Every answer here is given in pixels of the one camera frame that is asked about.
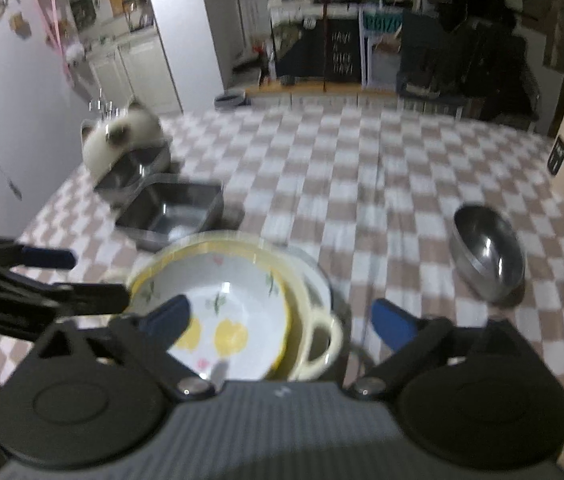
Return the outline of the floral white yellow plate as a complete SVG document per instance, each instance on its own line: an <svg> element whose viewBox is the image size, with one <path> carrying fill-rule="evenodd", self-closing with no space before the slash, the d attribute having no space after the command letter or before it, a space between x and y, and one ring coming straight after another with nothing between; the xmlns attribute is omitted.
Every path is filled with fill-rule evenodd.
<svg viewBox="0 0 564 480"><path fill-rule="evenodd" d="M292 324L288 268L270 250L239 240L201 240L156 255L130 278L132 313L189 300L190 322L168 353L209 379L259 380L280 364Z"/></svg>

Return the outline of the cream two-handled ceramic bowl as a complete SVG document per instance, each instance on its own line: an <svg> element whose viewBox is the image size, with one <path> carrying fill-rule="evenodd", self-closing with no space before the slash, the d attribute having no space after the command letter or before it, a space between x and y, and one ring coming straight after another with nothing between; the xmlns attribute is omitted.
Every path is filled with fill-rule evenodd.
<svg viewBox="0 0 564 480"><path fill-rule="evenodd" d="M314 306L310 300L308 287L303 280L302 274L295 270L291 261L285 257L280 249L272 246L265 240L253 235L247 235L236 231L214 231L202 233L185 238L171 247L200 242L201 240L239 240L240 242L257 245L265 250L270 250L277 255L286 265L286 278L288 286L292 291L291 315L292 324L286 340L284 356L278 367L265 378L276 378L283 380L314 380L318 378L337 358L343 344L343 330L340 321L328 309ZM127 285L127 278L143 269L153 261L154 255L144 266L137 271L124 273L122 279ZM224 372L212 373L214 379L224 377Z"/></svg>

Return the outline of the round stainless steel bowl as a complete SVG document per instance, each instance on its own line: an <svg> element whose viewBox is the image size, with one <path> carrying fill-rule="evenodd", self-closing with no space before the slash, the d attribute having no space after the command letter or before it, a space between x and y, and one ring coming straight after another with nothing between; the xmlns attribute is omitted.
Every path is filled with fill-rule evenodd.
<svg viewBox="0 0 564 480"><path fill-rule="evenodd" d="M452 218L449 248L460 278L490 304L504 304L524 284L522 244L510 222L491 206L459 207Z"/></svg>

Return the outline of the square black metal tray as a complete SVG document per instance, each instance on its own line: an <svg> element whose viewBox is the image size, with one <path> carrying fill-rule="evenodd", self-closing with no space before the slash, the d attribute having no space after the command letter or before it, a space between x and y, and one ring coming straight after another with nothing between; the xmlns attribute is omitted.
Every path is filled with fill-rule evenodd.
<svg viewBox="0 0 564 480"><path fill-rule="evenodd" d="M223 212L220 182L158 174L149 177L122 207L115 226L138 249L159 252L187 236L208 231Z"/></svg>

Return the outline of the checkered beige white tablecloth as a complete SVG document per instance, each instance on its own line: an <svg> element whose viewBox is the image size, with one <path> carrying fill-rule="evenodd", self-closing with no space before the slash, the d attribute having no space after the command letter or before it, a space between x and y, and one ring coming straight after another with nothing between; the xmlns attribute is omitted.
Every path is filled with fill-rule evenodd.
<svg viewBox="0 0 564 480"><path fill-rule="evenodd" d="M564 200L550 188L547 140L355 108L209 112L165 129L184 175L220 181L243 231L319 263L349 315L348 379L389 354L371 326L376 298L460 326L498 315L449 251L458 208L495 208L526 256L524 297L508 318L564 386Z"/></svg>

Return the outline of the white cat-shaped ceramic lid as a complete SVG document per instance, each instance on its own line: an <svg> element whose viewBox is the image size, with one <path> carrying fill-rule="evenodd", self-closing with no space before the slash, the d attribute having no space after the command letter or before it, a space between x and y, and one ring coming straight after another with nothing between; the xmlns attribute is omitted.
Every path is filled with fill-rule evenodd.
<svg viewBox="0 0 564 480"><path fill-rule="evenodd" d="M134 148L157 143L163 137L160 118L137 98L132 98L125 113L117 117L82 122L82 162L91 179L98 183L122 155Z"/></svg>

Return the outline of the grey pet bowl on floor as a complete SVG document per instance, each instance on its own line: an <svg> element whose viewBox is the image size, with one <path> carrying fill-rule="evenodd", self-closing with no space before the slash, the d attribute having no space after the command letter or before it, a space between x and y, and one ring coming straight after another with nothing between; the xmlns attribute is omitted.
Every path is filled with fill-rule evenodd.
<svg viewBox="0 0 564 480"><path fill-rule="evenodd" d="M234 110L241 106L249 106L250 99L245 90L230 89L216 96L214 99L215 110Z"/></svg>

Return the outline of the white low cabinet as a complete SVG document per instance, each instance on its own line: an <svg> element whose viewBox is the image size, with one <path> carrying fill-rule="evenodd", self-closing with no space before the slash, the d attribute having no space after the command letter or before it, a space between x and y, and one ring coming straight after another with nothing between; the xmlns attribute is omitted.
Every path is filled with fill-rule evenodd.
<svg viewBox="0 0 564 480"><path fill-rule="evenodd" d="M395 91L363 88L361 84L299 81L282 86L280 81L244 90L254 107L362 107L401 110L404 102Z"/></svg>

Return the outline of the white kitchen cabinet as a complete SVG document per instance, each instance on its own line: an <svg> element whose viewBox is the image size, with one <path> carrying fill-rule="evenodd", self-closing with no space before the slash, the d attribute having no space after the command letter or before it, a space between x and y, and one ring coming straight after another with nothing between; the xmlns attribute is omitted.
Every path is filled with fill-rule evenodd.
<svg viewBox="0 0 564 480"><path fill-rule="evenodd" d="M99 44L87 61L103 95L116 107L138 99L159 115L182 113L160 35L147 28Z"/></svg>

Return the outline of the white framed panel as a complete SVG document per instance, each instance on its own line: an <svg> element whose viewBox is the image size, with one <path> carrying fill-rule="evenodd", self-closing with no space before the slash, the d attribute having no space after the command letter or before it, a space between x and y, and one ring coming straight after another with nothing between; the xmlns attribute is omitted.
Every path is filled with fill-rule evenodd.
<svg viewBox="0 0 564 480"><path fill-rule="evenodd" d="M364 85L372 89L395 90L401 64L401 38L383 34L364 40Z"/></svg>

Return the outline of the black have a nice day sign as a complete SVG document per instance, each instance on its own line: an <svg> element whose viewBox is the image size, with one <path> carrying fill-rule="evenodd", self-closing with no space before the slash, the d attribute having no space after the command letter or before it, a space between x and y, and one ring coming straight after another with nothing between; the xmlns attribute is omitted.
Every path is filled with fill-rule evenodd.
<svg viewBox="0 0 564 480"><path fill-rule="evenodd" d="M276 76L360 84L359 25L349 18L273 26Z"/></svg>

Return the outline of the teal license plate sign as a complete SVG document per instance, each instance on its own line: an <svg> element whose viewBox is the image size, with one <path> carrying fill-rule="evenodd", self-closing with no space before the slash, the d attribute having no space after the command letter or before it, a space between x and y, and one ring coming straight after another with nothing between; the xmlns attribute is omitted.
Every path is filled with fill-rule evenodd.
<svg viewBox="0 0 564 480"><path fill-rule="evenodd" d="M361 27L365 34L393 34L398 32L404 22L401 11L363 10Z"/></svg>

